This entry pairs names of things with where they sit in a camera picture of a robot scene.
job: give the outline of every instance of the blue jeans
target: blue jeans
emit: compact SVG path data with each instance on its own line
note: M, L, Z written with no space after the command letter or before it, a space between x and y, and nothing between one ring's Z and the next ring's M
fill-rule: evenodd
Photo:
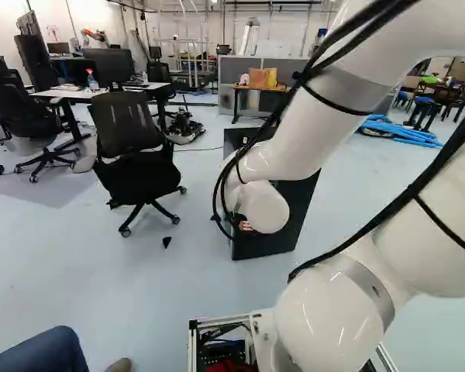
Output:
M0 354L0 372L89 372L75 331L58 326Z

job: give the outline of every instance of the gray partition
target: gray partition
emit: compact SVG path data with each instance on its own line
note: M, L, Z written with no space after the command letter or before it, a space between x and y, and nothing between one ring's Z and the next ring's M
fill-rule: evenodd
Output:
M301 71L307 60L289 58L262 58L243 56L219 57L219 113L232 115L234 107L234 83L248 68L277 68L277 81L288 86L294 84L292 74ZM239 95L238 109L242 116L269 116L279 99L280 93L268 91L242 91Z

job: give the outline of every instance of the office chair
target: office chair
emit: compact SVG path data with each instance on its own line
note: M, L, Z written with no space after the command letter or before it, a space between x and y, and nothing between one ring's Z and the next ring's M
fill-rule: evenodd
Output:
M17 77L9 75L8 69L0 73L0 124L8 133L21 139L19 142L29 147L29 150L43 150L38 157L16 164L14 168L16 173L22 173L23 167L39 163L29 177L31 183L38 182L38 173L55 160L71 167L75 165L74 160L64 159L61 155L81 154L78 148L48 150L48 146L54 142L57 135L64 131L60 116L61 99L54 98L49 105L39 103L27 94Z
M180 218L157 199L176 191L184 195L187 190L179 186L181 173L172 163L173 144L153 123L146 93L117 91L97 95L89 111L98 131L93 170L110 193L107 204L110 209L135 205L119 233L125 238L131 235L129 224L145 204L151 204L177 225ZM144 151L159 146L159 151ZM116 157L111 163L104 161Z
M162 87L162 95L167 97L167 100L172 99L176 96L176 87L172 81L171 72L169 70L169 64L165 64L160 61L148 62L146 65L148 73L148 81L155 83L170 83L169 85ZM165 112L165 116L169 116L172 119L175 119L175 112Z

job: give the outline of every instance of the red object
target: red object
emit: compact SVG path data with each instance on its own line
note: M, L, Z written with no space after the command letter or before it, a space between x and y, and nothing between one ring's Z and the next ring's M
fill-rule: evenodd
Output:
M255 368L245 363L238 363L231 359L223 360L205 369L205 372L257 372Z

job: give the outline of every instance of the gray floor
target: gray floor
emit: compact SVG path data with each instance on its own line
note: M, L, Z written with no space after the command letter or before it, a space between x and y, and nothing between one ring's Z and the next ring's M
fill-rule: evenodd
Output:
M74 109L90 124L85 106ZM217 108L191 111L208 132L188 148L220 147L231 117L218 115ZM391 113L397 122L405 117ZM236 125L258 123L242 118ZM455 127L448 119L432 129L446 141ZM292 267L355 232L437 153L352 136L322 171L296 250L241 262L229 259L228 243L209 221L221 149L177 152L175 163L189 193L169 195L162 204L181 224L173 226L146 208L129 239L117 233L129 208L109 211L109 196L93 174L55 168L35 185L27 174L4 176L0 352L62 324L79 334L93 371L121 356L132 357L141 371L183 371L189 319L272 306ZM7 171L19 161L0 147ZM165 236L172 236L168 250L162 248ZM398 315L385 343L401 371L465 371L465 299L415 299Z

